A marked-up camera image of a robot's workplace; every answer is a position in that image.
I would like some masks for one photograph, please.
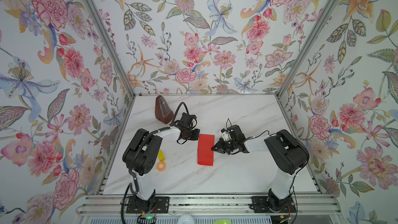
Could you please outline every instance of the white object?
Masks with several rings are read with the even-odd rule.
[[[177,224],[195,224],[195,221],[189,214],[184,214],[178,219]]]

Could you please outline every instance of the blue lily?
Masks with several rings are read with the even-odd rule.
[[[237,32],[237,30],[234,29],[234,26],[227,23],[225,20],[232,11],[232,3],[229,2],[227,5],[223,5],[218,9],[218,2],[219,0],[207,0],[207,7],[211,11],[210,18],[214,20],[214,27],[212,30],[205,33],[206,36],[214,36],[218,26],[221,24],[225,32],[230,34]]]
[[[103,122],[105,124],[107,124],[108,126],[111,126],[113,124],[117,124],[118,126],[120,126],[122,124],[121,122],[121,117],[122,117],[122,113],[123,113],[123,109],[120,110],[120,112],[118,114],[116,114],[116,111],[114,108],[112,108],[112,113],[111,116],[107,116],[103,119]]]
[[[59,81],[44,80],[41,82],[31,82],[33,79],[31,69],[26,61],[14,57],[14,62],[10,62],[8,73],[14,78],[9,78],[0,73],[0,88],[4,90],[8,98],[13,98],[17,95],[28,98],[32,109],[28,117],[29,122],[33,122],[40,114],[41,107],[36,101],[36,96],[39,92],[52,93],[59,84]]]
[[[235,81],[235,85],[238,87],[239,90],[242,90],[243,93],[246,93],[246,91],[250,92],[250,93],[254,93],[256,92],[258,89],[249,87],[250,85],[250,80],[247,80],[246,82],[242,82],[242,78],[234,78]]]

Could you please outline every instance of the orange tape roll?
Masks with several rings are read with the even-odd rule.
[[[160,172],[164,172],[164,170],[166,169],[166,164],[164,162],[159,162],[156,165],[156,169]]]

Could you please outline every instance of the black cable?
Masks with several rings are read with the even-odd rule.
[[[174,117],[173,117],[172,122],[170,123],[170,126],[172,126],[173,124],[175,124],[174,121],[176,120],[176,116],[177,116],[178,110],[180,109],[181,105],[184,105],[184,106],[185,106],[185,110],[186,110],[187,114],[189,114],[187,105],[186,105],[184,102],[181,102],[181,103],[178,105],[176,112],[174,113]]]

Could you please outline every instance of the green object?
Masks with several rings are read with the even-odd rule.
[[[216,220],[213,224],[232,224],[230,219],[220,219]]]

